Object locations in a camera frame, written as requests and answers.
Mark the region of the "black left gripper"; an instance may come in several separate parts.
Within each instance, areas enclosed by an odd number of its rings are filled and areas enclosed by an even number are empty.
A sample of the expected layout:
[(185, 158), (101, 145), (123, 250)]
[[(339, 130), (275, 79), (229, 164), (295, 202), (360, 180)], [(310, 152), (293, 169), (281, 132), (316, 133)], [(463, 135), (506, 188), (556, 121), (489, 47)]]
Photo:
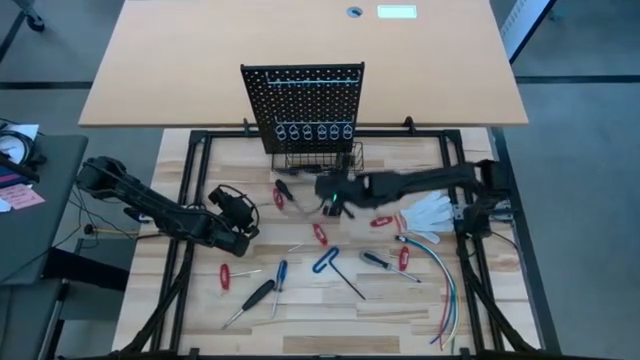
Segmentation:
[(209, 193), (208, 198), (221, 210), (221, 216), (231, 228), (236, 228), (248, 238), (255, 238), (259, 234), (258, 206), (246, 193), (230, 185), (220, 184)]

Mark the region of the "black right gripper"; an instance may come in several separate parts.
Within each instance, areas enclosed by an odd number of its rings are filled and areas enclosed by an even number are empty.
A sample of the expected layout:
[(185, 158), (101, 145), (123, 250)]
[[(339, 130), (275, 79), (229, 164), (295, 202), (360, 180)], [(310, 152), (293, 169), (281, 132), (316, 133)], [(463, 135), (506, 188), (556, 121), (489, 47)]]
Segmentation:
[(323, 208), (323, 215), (327, 217), (340, 217), (343, 209), (348, 218), (355, 219), (353, 212), (342, 205), (344, 203), (351, 203), (359, 208), (380, 206), (380, 199), (371, 189), (369, 174), (352, 177), (340, 173), (320, 175), (315, 180), (314, 193), (320, 199), (332, 202)]

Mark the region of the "small black screwdriver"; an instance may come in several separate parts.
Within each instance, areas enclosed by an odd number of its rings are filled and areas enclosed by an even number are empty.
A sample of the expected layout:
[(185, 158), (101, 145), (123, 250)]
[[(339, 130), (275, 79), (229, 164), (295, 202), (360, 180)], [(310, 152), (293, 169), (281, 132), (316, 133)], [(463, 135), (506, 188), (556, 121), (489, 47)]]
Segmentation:
[(276, 180), (275, 181), (275, 186), (276, 188), (279, 190), (279, 192), (287, 198), (287, 200), (289, 202), (291, 202), (294, 207), (301, 213), (304, 213), (304, 209), (302, 208), (302, 206), (298, 203), (298, 201), (296, 200), (296, 198), (294, 197), (294, 195), (290, 192), (288, 186), (282, 181), (282, 180)]

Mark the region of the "grey and black screwdriver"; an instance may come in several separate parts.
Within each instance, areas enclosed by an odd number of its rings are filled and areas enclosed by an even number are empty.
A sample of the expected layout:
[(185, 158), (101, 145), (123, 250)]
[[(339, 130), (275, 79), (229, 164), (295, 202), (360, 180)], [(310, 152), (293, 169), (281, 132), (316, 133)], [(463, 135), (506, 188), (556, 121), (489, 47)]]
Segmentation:
[(363, 250), (360, 252), (359, 254), (359, 258), (370, 265), (376, 266), (376, 267), (380, 267), (384, 270), (387, 271), (391, 271), (394, 272), (398, 275), (401, 275), (413, 282), (416, 283), (421, 283), (421, 280), (419, 280), (418, 278), (398, 269), (397, 267), (393, 266), (391, 263), (389, 263), (388, 261), (383, 260), (377, 253), (373, 252), (373, 251), (369, 251), (369, 250)]

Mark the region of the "blue T-handle hex key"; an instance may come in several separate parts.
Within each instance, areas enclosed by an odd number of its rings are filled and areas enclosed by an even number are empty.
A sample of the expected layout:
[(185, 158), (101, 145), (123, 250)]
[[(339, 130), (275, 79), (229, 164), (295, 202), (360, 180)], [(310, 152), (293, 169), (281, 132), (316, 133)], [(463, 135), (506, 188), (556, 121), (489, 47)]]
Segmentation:
[(331, 268), (362, 300), (366, 297), (356, 288), (356, 286), (347, 279), (347, 277), (334, 264), (334, 260), (340, 254), (338, 247), (331, 247), (324, 255), (322, 255), (312, 266), (315, 274), (322, 273), (327, 267)]

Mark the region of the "blue clear Husky screwdriver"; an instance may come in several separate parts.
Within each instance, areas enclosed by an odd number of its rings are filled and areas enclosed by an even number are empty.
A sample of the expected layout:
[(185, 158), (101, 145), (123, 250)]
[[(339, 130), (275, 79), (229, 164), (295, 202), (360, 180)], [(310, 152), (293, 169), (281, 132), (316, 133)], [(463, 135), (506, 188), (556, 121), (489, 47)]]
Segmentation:
[(288, 270), (288, 262), (286, 260), (281, 260), (279, 263), (278, 271), (275, 278), (275, 287), (274, 287), (274, 301), (272, 305), (271, 318), (274, 318), (277, 311), (279, 295), (282, 292), (283, 284), (286, 279)]

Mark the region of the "long black screwdriver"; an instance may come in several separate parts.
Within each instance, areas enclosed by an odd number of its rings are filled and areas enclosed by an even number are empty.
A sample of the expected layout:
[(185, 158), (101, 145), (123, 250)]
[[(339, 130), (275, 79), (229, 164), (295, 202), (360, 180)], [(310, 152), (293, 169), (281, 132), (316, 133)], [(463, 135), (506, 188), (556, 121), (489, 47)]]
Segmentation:
[(241, 307), (231, 316), (231, 318), (222, 326), (222, 329), (228, 328), (236, 319), (238, 319), (244, 312), (250, 310), (263, 298), (265, 298), (274, 288), (276, 282), (272, 279), (264, 282), (259, 288), (257, 288), (241, 305)]

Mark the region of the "black metal pegboard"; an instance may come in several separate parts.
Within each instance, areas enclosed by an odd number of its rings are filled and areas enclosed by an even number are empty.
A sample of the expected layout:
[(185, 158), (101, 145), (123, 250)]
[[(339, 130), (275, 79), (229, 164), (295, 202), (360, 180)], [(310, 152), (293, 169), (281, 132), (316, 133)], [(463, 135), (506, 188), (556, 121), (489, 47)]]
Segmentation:
[[(365, 64), (314, 65), (242, 65), (240, 72), (258, 126), (264, 150), (268, 154), (340, 150), (347, 141), (280, 141), (276, 138), (274, 117), (293, 121), (354, 121), (355, 132), (365, 73)], [(269, 85), (265, 73), (284, 74), (285, 78), (355, 78), (350, 85)]]

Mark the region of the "large beige desk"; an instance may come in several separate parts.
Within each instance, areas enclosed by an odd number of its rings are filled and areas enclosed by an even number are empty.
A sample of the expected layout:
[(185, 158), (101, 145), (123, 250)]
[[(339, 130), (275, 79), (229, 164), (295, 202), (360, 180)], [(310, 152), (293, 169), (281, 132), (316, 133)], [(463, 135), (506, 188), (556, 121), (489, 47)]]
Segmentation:
[(360, 62), (362, 125), (528, 121), (489, 0), (126, 0), (80, 124), (233, 126), (242, 65)]

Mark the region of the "black table leg base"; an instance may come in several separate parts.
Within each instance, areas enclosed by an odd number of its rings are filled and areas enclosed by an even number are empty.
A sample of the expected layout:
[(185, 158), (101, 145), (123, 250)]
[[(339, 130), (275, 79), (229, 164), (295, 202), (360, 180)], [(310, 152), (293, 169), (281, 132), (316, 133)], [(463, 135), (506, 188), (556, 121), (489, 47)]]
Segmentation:
[(41, 278), (67, 279), (124, 292), (129, 272), (75, 253), (51, 248), (46, 257)]

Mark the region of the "grey side table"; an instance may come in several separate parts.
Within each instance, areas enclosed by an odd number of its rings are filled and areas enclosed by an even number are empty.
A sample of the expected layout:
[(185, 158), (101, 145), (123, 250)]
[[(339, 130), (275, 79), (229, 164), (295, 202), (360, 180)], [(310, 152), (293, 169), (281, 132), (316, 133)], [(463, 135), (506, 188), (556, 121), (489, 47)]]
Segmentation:
[(49, 135), (37, 139), (46, 162), (36, 168), (33, 185), (44, 201), (0, 214), (0, 286), (37, 281), (52, 247), (88, 139)]

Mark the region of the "pink paper note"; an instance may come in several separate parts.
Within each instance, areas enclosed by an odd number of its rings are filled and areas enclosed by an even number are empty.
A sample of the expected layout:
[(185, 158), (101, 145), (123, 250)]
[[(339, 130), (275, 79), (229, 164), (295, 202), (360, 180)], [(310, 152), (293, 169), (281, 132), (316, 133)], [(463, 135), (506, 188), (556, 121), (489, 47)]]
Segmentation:
[(0, 213), (44, 203), (45, 199), (30, 185), (17, 184), (0, 189)]

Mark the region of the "white paper sheet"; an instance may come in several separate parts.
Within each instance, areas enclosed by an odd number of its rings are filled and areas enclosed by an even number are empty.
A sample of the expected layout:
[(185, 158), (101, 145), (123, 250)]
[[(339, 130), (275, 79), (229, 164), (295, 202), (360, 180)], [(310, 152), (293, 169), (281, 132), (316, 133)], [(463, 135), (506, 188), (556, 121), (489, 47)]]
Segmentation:
[(38, 125), (0, 123), (0, 154), (18, 165), (31, 164), (37, 155)]

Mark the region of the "black chair caster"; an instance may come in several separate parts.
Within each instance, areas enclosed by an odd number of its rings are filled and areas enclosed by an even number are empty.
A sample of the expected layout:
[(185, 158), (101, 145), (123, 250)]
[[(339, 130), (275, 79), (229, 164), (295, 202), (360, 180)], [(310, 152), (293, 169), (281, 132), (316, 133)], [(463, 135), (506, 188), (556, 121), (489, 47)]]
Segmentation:
[(45, 30), (45, 23), (41, 16), (33, 7), (34, 0), (11, 0), (21, 10), (26, 17), (28, 27), (35, 32), (43, 32)]

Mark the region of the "yellow-handled black mallet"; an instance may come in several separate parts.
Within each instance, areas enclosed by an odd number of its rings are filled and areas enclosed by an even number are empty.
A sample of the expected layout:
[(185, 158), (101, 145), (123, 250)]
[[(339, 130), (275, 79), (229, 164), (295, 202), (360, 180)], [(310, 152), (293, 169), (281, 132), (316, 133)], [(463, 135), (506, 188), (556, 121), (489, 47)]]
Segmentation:
[(105, 228), (100, 228), (100, 227), (96, 227), (94, 225), (91, 224), (87, 224), (83, 227), (83, 232), (85, 235), (102, 235), (102, 234), (119, 234), (119, 235), (123, 235), (126, 237), (135, 237), (137, 235), (136, 232), (132, 232), (132, 231), (123, 231), (123, 230), (113, 230), (113, 229), (105, 229)]

